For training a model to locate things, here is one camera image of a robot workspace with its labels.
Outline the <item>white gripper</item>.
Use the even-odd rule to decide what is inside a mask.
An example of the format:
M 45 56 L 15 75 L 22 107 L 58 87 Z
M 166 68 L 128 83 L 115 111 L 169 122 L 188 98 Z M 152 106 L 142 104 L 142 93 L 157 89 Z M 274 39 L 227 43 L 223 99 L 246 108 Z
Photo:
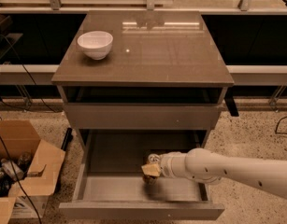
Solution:
M 160 166 L 157 163 L 148 163 L 141 166 L 144 175 L 167 178 L 186 178 L 184 153 L 170 152 L 160 156 Z

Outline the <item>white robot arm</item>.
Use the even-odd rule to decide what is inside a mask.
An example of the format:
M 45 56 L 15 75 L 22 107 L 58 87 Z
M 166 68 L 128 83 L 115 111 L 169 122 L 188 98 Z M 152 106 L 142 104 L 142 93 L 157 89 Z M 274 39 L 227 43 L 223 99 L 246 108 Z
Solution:
M 228 178 L 287 200 L 287 161 L 228 157 L 194 148 L 187 153 L 150 154 L 141 169 L 147 176 L 187 178 L 207 184 Z

